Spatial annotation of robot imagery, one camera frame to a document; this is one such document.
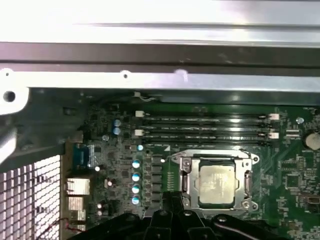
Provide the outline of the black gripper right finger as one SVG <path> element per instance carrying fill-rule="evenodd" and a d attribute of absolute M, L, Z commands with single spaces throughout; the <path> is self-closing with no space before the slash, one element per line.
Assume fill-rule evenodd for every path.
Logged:
<path fill-rule="evenodd" d="M 180 191 L 172 193 L 172 211 L 189 240 L 271 240 L 272 233 L 228 214 L 218 214 L 205 223 L 195 211 L 185 209 Z"/>

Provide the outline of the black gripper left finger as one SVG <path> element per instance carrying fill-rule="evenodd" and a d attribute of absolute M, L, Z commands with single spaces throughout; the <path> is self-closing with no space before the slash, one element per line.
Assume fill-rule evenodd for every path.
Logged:
<path fill-rule="evenodd" d="M 76 240 L 170 240 L 173 221 L 173 192 L 162 194 L 162 208 L 151 210 L 143 218 L 124 213 L 105 220 L 74 236 Z"/>

